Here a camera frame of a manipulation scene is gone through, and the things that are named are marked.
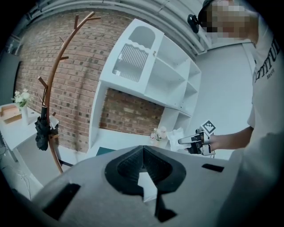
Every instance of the wooden coat rack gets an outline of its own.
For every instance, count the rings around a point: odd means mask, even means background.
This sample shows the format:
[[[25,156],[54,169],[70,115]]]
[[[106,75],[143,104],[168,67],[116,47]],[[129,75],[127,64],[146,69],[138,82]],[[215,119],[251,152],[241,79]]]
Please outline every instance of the wooden coat rack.
[[[45,94],[45,99],[44,99],[44,104],[47,106],[47,123],[48,125],[50,124],[49,121],[49,106],[50,106],[50,94],[51,94],[51,87],[52,87],[52,82],[53,82],[53,78],[56,72],[56,69],[58,67],[59,61],[61,60],[65,60],[68,59],[68,56],[63,57],[63,53],[66,50],[66,47],[68,46],[68,44],[70,43],[71,39],[74,37],[74,35],[77,33],[77,31],[89,20],[96,20],[96,19],[100,19],[101,17],[92,17],[95,14],[95,12],[91,12],[89,15],[87,15],[82,21],[81,23],[78,24],[78,19],[79,19],[79,15],[75,16],[75,22],[74,22],[74,30],[73,32],[68,36],[68,38],[66,40],[63,40],[61,37],[60,39],[62,40],[63,44],[61,46],[61,49],[58,53],[58,55],[55,58],[55,62],[51,68],[51,72],[49,74],[48,77],[48,82],[47,84],[44,82],[44,80],[41,77],[38,77],[38,80],[42,83],[42,85],[44,86],[44,88],[46,89],[46,94]],[[53,159],[56,163],[56,166],[58,167],[58,170],[60,171],[60,173],[62,173],[62,168],[61,165],[59,163],[59,160],[57,158],[56,152],[55,152],[55,148],[54,148],[54,144],[53,144],[53,140],[55,138],[58,138],[58,135],[55,136],[48,136],[48,143],[49,143],[49,147],[53,156]]]

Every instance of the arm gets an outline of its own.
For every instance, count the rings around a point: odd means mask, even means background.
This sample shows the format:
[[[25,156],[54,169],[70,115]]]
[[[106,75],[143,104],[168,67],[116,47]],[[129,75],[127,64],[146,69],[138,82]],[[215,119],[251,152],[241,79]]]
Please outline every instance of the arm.
[[[248,127],[238,133],[229,135],[212,135],[210,137],[211,150],[217,149],[238,149],[246,147],[252,136],[252,127]]]

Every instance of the white cloth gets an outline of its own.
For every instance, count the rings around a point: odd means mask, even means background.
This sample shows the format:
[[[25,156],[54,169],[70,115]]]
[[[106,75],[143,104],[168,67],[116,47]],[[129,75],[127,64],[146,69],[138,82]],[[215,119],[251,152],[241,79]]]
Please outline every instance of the white cloth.
[[[59,123],[59,121],[52,115],[49,116],[49,122],[50,122],[49,126],[52,127],[52,129],[55,129],[55,127]]]
[[[256,67],[252,78],[252,111],[248,124],[251,141],[284,128],[284,57],[274,34],[259,17],[259,38],[252,53]]]
[[[190,148],[191,144],[179,144],[178,140],[185,137],[183,128],[179,128],[177,130],[173,130],[171,132],[167,132],[167,138],[170,141],[170,150],[171,151],[178,151],[179,149]]]

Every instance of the cardboard box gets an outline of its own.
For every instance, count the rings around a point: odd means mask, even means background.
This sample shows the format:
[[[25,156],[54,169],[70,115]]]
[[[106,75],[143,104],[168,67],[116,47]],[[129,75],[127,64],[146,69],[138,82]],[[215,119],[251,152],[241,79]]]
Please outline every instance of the cardboard box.
[[[19,119],[22,119],[22,114],[16,105],[11,104],[8,106],[0,107],[0,120],[3,120],[6,124],[17,121]]]

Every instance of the white t-shirt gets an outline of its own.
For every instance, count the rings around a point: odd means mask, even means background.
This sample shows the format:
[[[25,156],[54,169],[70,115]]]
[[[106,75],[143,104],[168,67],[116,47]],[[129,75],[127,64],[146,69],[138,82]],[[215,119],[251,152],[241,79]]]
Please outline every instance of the white t-shirt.
[[[250,142],[284,129],[284,56],[274,34],[259,17],[259,38],[253,57],[252,111],[248,124],[254,128]]]

